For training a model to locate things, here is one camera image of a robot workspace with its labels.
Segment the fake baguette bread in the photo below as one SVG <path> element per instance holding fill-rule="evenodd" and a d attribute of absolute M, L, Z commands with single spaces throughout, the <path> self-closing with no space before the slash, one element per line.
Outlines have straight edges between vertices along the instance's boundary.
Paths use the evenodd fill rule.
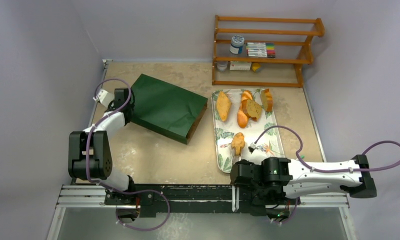
<path fill-rule="evenodd" d="M 239 127 L 242 129 L 245 128 L 248 123 L 248 116 L 244 113 L 243 107 L 242 107 L 242 103 L 247 99 L 250 99 L 250 100 L 252 99 L 252 94 L 251 94 L 251 91 L 249 91 L 249 90 L 245 90 L 241 94 L 240 106 L 239 106 L 239 110 L 237 112 L 237 123 L 238 123 Z"/>

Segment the green paper bag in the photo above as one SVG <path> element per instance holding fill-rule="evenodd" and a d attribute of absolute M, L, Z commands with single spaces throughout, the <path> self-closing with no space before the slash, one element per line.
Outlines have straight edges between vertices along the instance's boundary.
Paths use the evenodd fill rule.
<path fill-rule="evenodd" d="M 131 86 L 131 122 L 182 144 L 188 144 L 207 109 L 208 99 L 197 93 L 141 74 Z"/>

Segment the orange fake bread slice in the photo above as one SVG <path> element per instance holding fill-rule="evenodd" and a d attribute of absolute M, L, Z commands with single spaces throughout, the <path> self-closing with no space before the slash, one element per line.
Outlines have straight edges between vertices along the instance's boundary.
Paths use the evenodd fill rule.
<path fill-rule="evenodd" d="M 260 99 L 262 102 L 263 109 L 266 112 L 272 112 L 273 109 L 273 98 L 270 89 L 266 88 L 260 93 Z"/>

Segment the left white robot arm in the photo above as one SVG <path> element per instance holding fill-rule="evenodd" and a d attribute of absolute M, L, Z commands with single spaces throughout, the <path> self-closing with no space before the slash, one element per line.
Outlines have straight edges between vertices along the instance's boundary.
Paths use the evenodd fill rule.
<path fill-rule="evenodd" d="M 109 140 L 132 118 L 135 97 L 127 87 L 114 93 L 101 89 L 96 99 L 107 107 L 100 120 L 69 135 L 68 173 L 70 177 L 102 185 L 126 205 L 132 204 L 137 191 L 131 176 L 113 166 Z"/>

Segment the metal tongs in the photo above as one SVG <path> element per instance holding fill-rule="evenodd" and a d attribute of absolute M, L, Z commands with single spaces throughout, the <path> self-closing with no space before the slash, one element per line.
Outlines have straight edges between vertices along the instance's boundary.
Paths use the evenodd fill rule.
<path fill-rule="evenodd" d="M 232 169 L 234 170 L 234 165 L 236 162 L 241 160 L 240 155 L 234 155 L 232 159 Z M 239 209 L 239 188 L 234 184 L 231 184 L 232 187 L 232 211 L 236 213 Z"/>

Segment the brown speckled bread slice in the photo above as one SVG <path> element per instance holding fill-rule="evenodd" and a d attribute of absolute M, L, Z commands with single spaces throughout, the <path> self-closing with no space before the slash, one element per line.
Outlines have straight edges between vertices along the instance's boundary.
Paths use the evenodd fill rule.
<path fill-rule="evenodd" d="M 251 118 L 253 121 L 258 121 L 261 113 L 262 107 L 252 99 L 245 99 L 241 102 L 242 111 L 248 118 Z"/>

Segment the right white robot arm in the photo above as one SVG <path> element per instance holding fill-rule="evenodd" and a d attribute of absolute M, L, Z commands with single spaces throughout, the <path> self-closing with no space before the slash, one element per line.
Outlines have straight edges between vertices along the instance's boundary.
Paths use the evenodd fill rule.
<path fill-rule="evenodd" d="M 348 193 L 357 199 L 377 196 L 368 159 L 359 154 L 342 162 L 314 162 L 306 167 L 297 159 L 268 157 L 261 164 L 247 160 L 231 169 L 231 184 L 251 193 L 254 200 L 281 203 L 304 195 Z"/>

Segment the leaf pattern serving tray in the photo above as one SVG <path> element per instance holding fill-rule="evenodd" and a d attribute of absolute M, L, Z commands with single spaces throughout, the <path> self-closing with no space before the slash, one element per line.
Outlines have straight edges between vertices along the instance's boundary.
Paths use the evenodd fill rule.
<path fill-rule="evenodd" d="M 230 173 L 232 168 L 233 149 L 230 144 L 237 133 L 243 133 L 245 137 L 246 146 L 242 152 L 244 155 L 248 152 L 248 146 L 256 141 L 265 129 L 277 124 L 274 113 L 272 111 L 263 110 L 258 120 L 254 121 L 249 119 L 245 128 L 239 126 L 237 122 L 237 112 L 241 103 L 241 95 L 245 91 L 249 91 L 252 99 L 260 106 L 262 105 L 260 94 L 264 91 L 263 88 L 223 89 L 222 92 L 226 94 L 231 101 L 231 108 L 226 121 L 220 119 L 216 108 L 220 90 L 216 90 L 211 95 L 217 165 L 224 173 Z"/>

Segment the small oval bread roll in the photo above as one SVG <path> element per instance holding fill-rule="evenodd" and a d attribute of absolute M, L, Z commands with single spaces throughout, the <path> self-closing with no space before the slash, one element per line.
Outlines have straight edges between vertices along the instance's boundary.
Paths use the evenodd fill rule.
<path fill-rule="evenodd" d="M 241 132 L 236 133 L 232 139 L 230 146 L 233 150 L 234 156 L 241 156 L 241 152 L 245 147 L 244 134 Z"/>

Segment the yellow fake bread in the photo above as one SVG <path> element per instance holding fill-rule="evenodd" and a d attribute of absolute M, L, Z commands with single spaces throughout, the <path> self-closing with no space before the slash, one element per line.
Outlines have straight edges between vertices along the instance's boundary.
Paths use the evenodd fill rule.
<path fill-rule="evenodd" d="M 232 103 L 228 95 L 223 91 L 220 91 L 218 93 L 215 106 L 221 121 L 223 122 L 227 121 L 231 105 Z"/>

